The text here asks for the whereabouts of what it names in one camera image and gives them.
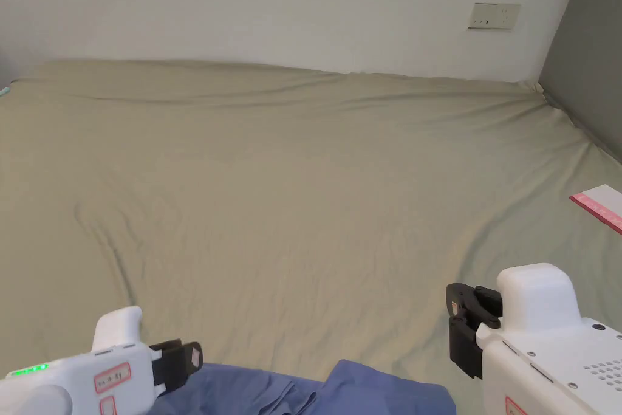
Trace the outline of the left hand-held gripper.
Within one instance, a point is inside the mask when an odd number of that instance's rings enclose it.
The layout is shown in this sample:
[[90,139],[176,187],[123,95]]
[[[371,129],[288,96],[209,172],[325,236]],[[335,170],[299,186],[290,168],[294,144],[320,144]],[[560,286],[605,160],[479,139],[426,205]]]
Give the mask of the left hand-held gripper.
[[1,414],[146,414],[166,386],[153,364],[167,351],[167,385],[184,385],[203,366],[202,346],[181,339],[141,341],[142,310],[99,318],[91,351],[9,372],[1,380]]

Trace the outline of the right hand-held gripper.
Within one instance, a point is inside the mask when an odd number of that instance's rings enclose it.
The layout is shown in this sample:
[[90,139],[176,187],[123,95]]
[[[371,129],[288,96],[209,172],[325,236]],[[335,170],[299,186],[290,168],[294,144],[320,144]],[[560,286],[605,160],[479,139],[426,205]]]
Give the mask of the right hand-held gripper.
[[497,290],[445,289],[449,357],[482,382],[485,414],[620,414],[621,332],[582,317],[551,264],[504,269]]

